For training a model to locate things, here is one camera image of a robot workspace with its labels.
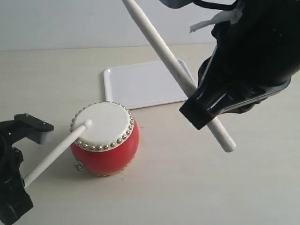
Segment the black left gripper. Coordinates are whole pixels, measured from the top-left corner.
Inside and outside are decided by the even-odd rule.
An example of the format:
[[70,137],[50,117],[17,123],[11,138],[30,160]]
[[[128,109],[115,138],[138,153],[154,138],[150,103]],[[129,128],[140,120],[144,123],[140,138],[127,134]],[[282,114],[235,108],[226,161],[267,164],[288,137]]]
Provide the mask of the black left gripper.
[[20,173],[22,152],[13,144],[26,136],[27,128],[14,120],[0,123],[0,221],[12,225],[33,208]]

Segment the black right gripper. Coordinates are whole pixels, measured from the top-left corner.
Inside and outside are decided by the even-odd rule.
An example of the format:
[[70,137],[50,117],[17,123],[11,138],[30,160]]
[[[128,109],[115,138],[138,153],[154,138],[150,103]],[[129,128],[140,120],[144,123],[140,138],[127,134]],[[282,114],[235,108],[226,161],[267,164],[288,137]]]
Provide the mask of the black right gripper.
[[180,112],[200,130],[225,113],[243,114],[285,89],[300,69],[300,3],[239,0],[236,23],[217,23],[213,55]]

